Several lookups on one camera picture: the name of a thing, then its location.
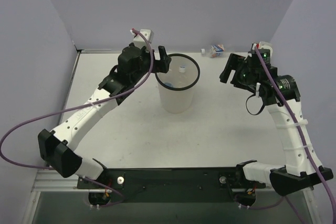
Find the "clear crushed plastic bottle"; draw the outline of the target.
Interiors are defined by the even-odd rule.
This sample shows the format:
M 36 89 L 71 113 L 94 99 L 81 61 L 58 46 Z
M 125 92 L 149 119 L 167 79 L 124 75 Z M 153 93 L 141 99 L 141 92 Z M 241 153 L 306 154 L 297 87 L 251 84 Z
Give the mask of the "clear crushed plastic bottle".
M 179 66 L 176 78 L 178 83 L 184 84 L 187 82 L 186 65 Z

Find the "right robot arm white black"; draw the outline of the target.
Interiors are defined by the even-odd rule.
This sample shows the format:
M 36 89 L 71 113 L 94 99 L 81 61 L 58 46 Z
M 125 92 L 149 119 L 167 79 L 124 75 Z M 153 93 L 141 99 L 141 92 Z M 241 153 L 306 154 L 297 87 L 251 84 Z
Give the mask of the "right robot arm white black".
M 296 81 L 290 75 L 278 75 L 269 49 L 251 50 L 247 57 L 230 54 L 219 79 L 262 99 L 285 155 L 283 166 L 257 161 L 238 164 L 242 179 L 270 185 L 281 196 L 317 185 L 321 179 L 333 179 L 332 170 L 322 165 L 312 147 Z

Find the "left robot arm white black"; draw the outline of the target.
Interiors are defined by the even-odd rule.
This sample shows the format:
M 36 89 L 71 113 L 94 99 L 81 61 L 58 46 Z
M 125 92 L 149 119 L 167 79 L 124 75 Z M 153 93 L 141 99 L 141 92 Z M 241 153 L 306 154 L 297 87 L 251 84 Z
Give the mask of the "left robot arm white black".
M 99 83 L 84 108 L 51 131 L 38 134 L 41 158 L 62 177 L 72 175 L 88 177 L 96 188 L 106 185 L 106 167 L 96 159 L 83 158 L 75 153 L 84 136 L 111 110 L 119 106 L 134 90 L 135 85 L 146 74 L 167 73 L 171 57 L 165 47 L 159 46 L 160 58 L 150 56 L 145 47 L 129 44 L 122 50 L 118 63 Z

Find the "white bin with black rim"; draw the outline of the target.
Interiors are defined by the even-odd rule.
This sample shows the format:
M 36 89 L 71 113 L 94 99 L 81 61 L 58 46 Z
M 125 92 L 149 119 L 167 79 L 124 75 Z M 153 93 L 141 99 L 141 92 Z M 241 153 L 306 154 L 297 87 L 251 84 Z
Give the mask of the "white bin with black rim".
M 169 54 L 171 63 L 168 73 L 156 73 L 161 105 L 169 113 L 182 113 L 186 111 L 192 103 L 195 86 L 199 81 L 201 70 L 192 57 L 185 54 Z M 187 82 L 178 83 L 176 74 L 179 66 L 186 65 Z M 165 88 L 164 83 L 170 82 L 174 90 Z

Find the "white blue label plastic bottle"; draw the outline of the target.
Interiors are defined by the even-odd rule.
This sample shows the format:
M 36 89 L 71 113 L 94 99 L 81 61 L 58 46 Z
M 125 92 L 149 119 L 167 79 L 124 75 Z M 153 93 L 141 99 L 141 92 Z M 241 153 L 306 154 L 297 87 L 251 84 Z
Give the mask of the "white blue label plastic bottle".
M 201 49 L 201 55 L 210 58 L 221 58 L 225 55 L 226 49 L 223 44 L 214 44 Z

